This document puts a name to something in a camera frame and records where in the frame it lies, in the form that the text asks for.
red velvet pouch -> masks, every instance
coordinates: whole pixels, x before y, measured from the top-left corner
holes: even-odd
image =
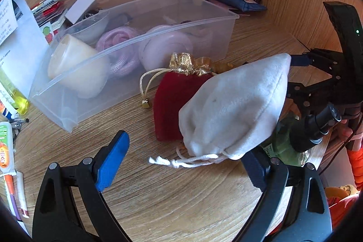
[[[143,108],[149,108],[146,97],[152,80],[165,73],[161,80],[153,102],[155,134],[157,140],[182,140],[179,130],[179,110],[194,96],[199,88],[213,75],[232,69],[229,63],[212,63],[210,58],[194,59],[191,54],[174,53],[171,56],[169,68],[155,69],[145,73],[140,79],[140,86],[145,75],[156,72],[150,79],[145,93],[140,88],[143,97]]]

white eraser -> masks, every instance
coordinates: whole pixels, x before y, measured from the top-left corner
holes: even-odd
[[[76,24],[79,18],[81,18],[86,11],[88,11],[89,7],[96,0],[77,0],[72,7],[66,13],[66,18],[72,23]]]

white drawstring pouch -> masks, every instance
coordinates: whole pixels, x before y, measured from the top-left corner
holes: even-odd
[[[192,168],[238,160],[266,140],[280,116],[291,57],[278,54],[206,81],[179,111],[179,129],[191,158],[150,158],[152,164]]]

drawstring bag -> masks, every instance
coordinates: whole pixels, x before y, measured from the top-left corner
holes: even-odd
[[[291,57],[279,54],[208,79],[180,109],[179,128],[191,158],[152,164],[197,167],[238,160],[274,130],[287,90]]]
[[[212,63],[210,58],[194,59],[188,53],[174,53],[171,56],[169,68],[160,68],[146,72],[140,78],[140,92],[143,108],[149,108],[146,97],[151,82],[165,73],[153,101],[155,135],[158,141],[182,140],[179,130],[179,110],[193,97],[199,88],[213,75],[227,71],[232,66],[227,63]],[[145,92],[142,88],[144,77],[150,73],[156,74],[150,79]]]

black cable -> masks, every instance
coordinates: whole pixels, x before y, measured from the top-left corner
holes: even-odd
[[[355,128],[355,130],[352,132],[352,134],[349,136],[349,138],[342,144],[342,146],[338,149],[338,151],[336,151],[336,153],[334,154],[333,158],[329,161],[329,163],[324,167],[324,169],[322,171],[319,172],[319,175],[321,175],[328,167],[329,165],[333,162],[333,160],[335,159],[335,157],[337,157],[337,155],[339,154],[339,152],[350,142],[351,138],[355,136],[355,134],[357,133],[359,127],[361,126],[363,121],[363,116],[360,119],[357,127]]]

